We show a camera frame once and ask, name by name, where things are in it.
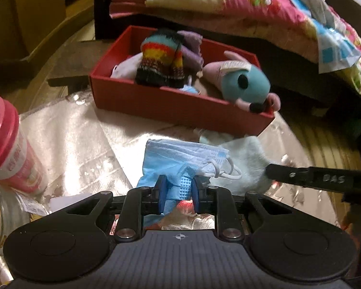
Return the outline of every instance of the striped knitted toy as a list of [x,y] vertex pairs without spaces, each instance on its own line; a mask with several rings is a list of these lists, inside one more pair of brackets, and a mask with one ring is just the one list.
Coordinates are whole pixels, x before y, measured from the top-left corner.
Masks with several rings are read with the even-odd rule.
[[183,88],[183,40],[183,36],[168,29],[160,29],[146,38],[141,45],[143,58],[137,70],[136,83]]

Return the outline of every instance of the screw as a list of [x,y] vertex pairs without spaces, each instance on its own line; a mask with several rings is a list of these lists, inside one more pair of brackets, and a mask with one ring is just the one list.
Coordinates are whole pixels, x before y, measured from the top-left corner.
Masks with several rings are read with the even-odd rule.
[[236,228],[227,228],[223,231],[223,235],[226,238],[235,239],[235,238],[239,238],[242,234],[241,231],[239,231]]
[[131,228],[123,228],[116,232],[116,235],[123,239],[129,239],[135,236],[135,231]]

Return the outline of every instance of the red box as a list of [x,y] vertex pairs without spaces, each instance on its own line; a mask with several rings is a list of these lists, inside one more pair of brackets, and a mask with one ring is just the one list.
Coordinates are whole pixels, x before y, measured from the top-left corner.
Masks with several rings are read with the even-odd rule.
[[[246,112],[230,102],[182,92],[174,88],[141,86],[127,79],[112,79],[112,69],[139,53],[141,43],[156,29],[129,26],[115,41],[90,74],[95,104],[99,109],[117,111],[164,122],[226,132],[235,136],[258,136],[274,119],[271,110]],[[223,43],[203,39],[200,51],[205,64],[225,61],[223,52],[234,51],[259,67],[257,57]]]

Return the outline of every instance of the white face mask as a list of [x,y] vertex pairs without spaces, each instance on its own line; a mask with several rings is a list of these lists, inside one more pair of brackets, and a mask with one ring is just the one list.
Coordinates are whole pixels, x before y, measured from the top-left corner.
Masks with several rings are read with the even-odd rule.
[[[224,162],[230,170],[221,170]],[[157,175],[166,175],[179,186],[182,177],[225,177],[240,179],[241,170],[229,157],[229,151],[212,145],[174,140],[148,140],[143,161],[143,177],[138,186],[153,186]]]

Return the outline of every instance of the light blue cloth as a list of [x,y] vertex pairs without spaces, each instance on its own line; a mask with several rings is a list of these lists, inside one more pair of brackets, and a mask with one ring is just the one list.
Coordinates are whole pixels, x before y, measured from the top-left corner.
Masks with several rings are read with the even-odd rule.
[[190,85],[184,85],[183,88],[179,89],[180,91],[188,92],[188,93],[194,93],[198,94],[199,91],[196,90],[193,86]]
[[272,181],[266,176],[265,168],[271,162],[263,152],[257,137],[234,139],[231,135],[205,130],[199,141],[230,150],[230,157],[242,171],[241,179],[210,178],[211,185],[225,187],[233,195],[245,195],[248,191],[265,193]]
[[346,37],[333,28],[324,27],[311,17],[309,8],[301,0],[291,0],[304,12],[316,27],[318,40],[318,72],[328,73],[351,67],[361,57],[359,51]]

